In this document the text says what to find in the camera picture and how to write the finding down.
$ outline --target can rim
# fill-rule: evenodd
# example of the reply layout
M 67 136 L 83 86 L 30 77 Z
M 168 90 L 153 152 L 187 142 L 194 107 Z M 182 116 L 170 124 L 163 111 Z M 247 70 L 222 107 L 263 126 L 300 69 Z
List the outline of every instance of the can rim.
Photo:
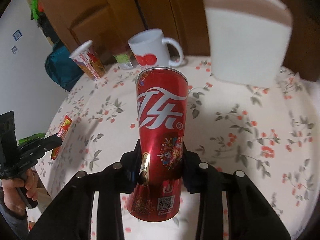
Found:
M 174 68 L 170 68 L 170 67 L 151 67 L 151 68 L 147 68 L 147 69 L 144 69 L 140 72 L 140 74 L 138 75 L 138 80 L 140 79 L 140 76 L 145 73 L 145 72 L 148 72 L 148 71 L 151 71 L 151 70 L 155 70 L 155 69 L 167 69 L 167 70 L 171 70 L 173 72 L 176 72 L 178 74 L 180 74 L 184 79 L 185 81 L 188 83 L 188 80 L 186 78 L 186 76 L 184 74 L 182 74 L 180 71 L 174 69 Z

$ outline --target human hand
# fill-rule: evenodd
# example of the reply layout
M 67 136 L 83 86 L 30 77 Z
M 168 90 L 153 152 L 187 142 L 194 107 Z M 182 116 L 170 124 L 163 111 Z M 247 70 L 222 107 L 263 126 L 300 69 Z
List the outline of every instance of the human hand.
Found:
M 31 169 L 26 171 L 27 180 L 22 179 L 3 179 L 2 188 L 4 192 L 4 204 L 7 208 L 19 216 L 24 216 L 26 211 L 26 204 L 21 199 L 17 187 L 25 187 L 27 189 L 27 197 L 35 201 L 38 198 L 37 183 L 38 175 L 33 173 Z

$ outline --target person's arm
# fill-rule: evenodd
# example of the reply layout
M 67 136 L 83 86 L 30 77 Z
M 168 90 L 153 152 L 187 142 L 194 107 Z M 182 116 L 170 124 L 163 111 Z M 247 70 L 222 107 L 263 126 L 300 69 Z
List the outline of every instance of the person's arm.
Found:
M 26 187 L 27 197 L 33 200 L 38 197 L 36 192 L 38 176 L 31 170 L 28 170 L 26 174 L 28 176 L 26 182 L 22 179 L 2 180 L 0 190 L 0 212 L 11 229 L 22 240 L 27 239 L 28 236 L 27 212 L 26 205 L 20 198 L 16 187 Z

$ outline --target mug handle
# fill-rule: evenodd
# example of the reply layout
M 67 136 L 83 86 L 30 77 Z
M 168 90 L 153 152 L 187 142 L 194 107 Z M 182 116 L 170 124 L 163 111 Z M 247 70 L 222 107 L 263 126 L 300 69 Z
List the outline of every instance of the mug handle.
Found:
M 171 67 L 180 66 L 183 61 L 183 51 L 182 51 L 180 44 L 172 38 L 162 38 L 162 44 L 164 45 L 167 43 L 171 44 L 172 46 L 174 46 L 176 48 L 176 50 L 179 52 L 179 57 L 180 57 L 179 62 L 174 62 L 171 59 L 169 59 L 169 66 L 171 66 Z

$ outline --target red circle on mug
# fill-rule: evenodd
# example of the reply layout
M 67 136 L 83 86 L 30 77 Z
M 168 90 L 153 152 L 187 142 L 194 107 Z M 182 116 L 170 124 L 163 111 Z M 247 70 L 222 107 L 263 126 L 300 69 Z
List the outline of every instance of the red circle on mug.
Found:
M 149 66 L 154 65 L 157 62 L 157 57 L 154 54 L 146 54 L 143 58 L 146 64 Z
M 140 55 L 134 55 L 134 56 L 136 57 L 139 65 L 141 65 L 141 66 L 145 66 L 146 65 L 146 62 L 145 62 L 145 60 L 144 60 L 144 58 L 142 56 L 140 56 Z

